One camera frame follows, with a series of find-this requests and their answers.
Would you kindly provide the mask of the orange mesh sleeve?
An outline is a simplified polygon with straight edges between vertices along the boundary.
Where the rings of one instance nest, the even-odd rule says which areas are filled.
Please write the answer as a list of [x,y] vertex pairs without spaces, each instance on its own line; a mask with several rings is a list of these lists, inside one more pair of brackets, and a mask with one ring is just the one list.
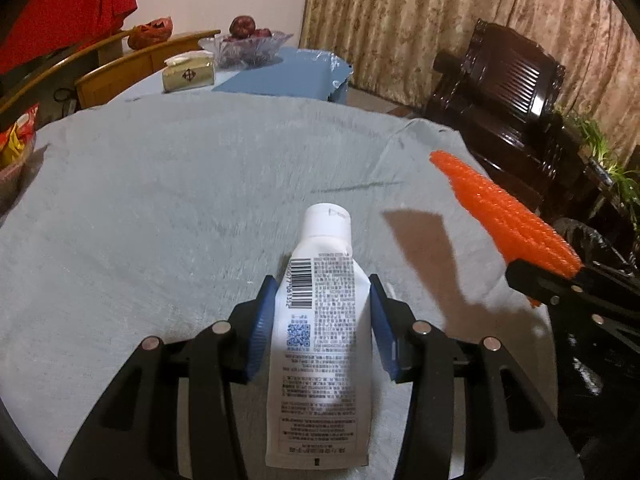
[[[447,177],[462,207],[490,235],[506,266],[522,259],[569,278],[584,265],[552,226],[488,177],[445,151],[432,152],[430,161]],[[534,307],[541,304],[527,299]]]

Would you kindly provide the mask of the white lotion tube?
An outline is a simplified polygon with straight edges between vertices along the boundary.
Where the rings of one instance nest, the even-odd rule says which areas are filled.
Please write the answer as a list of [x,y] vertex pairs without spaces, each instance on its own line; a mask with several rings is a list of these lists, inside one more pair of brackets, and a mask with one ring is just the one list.
[[352,219],[312,205],[274,300],[267,466],[367,465],[371,363],[370,281],[352,254]]

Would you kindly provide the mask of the black bin with liner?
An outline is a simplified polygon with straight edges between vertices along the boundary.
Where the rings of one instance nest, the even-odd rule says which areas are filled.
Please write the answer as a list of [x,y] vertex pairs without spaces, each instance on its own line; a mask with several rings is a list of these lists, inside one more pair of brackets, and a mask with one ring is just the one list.
[[565,336],[570,348],[572,376],[593,396],[621,385],[639,387],[639,268],[623,257],[597,230],[570,218],[553,223],[555,231],[585,263],[580,280],[593,299],[604,303],[591,315],[599,315],[593,335],[572,330]]

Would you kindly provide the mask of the potted green plant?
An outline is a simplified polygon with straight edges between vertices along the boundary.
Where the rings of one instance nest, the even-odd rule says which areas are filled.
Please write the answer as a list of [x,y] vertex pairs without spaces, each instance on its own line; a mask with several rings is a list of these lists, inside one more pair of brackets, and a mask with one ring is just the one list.
[[639,170],[623,168],[596,118],[569,108],[558,107],[556,110],[561,114],[564,125],[577,130],[587,147],[590,160],[599,165],[612,181],[610,187],[624,206],[632,227],[639,231]]

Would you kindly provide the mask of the grey-blue table cloth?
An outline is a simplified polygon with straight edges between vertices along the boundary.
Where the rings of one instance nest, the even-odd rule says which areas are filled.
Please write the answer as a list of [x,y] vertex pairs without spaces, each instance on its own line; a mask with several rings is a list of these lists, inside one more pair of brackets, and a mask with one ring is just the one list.
[[278,274],[316,203],[354,256],[451,337],[494,335],[556,401],[545,310],[430,161],[459,133],[344,105],[211,91],[144,96],[39,130],[1,223],[1,396],[56,469],[142,339],[188,339]]

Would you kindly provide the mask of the blue side table cloth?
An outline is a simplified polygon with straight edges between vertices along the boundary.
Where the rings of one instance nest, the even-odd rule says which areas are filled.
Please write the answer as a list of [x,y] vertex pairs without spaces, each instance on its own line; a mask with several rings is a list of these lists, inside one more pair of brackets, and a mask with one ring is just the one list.
[[[230,70],[218,70],[215,67],[215,82],[212,86],[175,92],[209,90],[345,104],[350,76],[352,66],[332,52],[283,47],[276,59],[268,65]],[[160,70],[120,92],[112,100],[130,102],[162,93],[165,92]]]

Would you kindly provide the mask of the wooden cabinet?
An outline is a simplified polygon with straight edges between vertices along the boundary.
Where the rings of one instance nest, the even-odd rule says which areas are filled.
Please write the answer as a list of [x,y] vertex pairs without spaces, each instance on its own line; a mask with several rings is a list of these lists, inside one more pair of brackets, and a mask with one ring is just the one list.
[[8,128],[26,108],[40,105],[40,122],[57,120],[68,102],[83,108],[111,101],[165,66],[166,58],[196,50],[218,29],[182,32],[154,46],[127,50],[129,32],[90,44],[71,46],[34,58],[1,75],[1,127]]

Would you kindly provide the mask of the glass fruit bowl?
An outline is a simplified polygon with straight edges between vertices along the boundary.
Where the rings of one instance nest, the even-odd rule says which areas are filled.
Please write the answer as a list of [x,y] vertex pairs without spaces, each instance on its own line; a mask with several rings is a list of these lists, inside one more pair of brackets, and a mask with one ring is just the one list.
[[198,40],[198,45],[213,55],[218,68],[260,67],[273,62],[292,34],[258,28],[249,15],[237,16],[227,35]]

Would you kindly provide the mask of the tissue box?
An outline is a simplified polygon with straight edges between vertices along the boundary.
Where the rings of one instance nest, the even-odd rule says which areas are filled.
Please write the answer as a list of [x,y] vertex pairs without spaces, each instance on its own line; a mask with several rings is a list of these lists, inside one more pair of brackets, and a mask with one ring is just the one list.
[[165,93],[212,86],[215,82],[214,56],[205,50],[182,52],[164,61],[162,83]]

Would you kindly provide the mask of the red cloth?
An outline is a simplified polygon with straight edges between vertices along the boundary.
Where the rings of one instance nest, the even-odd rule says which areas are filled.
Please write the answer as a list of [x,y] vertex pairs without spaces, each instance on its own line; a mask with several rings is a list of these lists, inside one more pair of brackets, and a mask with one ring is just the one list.
[[113,35],[137,0],[1,0],[1,71]]

